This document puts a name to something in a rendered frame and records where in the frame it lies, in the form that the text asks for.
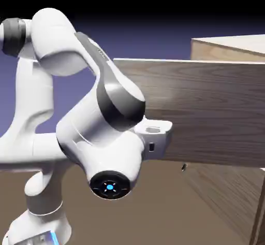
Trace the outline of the dark wood cabinet door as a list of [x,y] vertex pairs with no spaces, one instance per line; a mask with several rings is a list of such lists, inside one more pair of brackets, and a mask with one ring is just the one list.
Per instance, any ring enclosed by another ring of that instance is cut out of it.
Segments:
[[265,62],[115,58],[149,119],[171,121],[165,159],[265,167]]

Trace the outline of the light wood cabinet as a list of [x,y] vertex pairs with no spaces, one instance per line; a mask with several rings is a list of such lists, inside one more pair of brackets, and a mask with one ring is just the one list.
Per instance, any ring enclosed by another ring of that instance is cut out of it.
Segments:
[[265,34],[193,38],[190,57],[194,60],[265,62]]

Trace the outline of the wood grain cabinet door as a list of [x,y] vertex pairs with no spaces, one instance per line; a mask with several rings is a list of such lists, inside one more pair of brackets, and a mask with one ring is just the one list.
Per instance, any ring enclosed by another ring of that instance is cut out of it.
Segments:
[[265,245],[265,170],[187,164],[183,177],[245,245]]

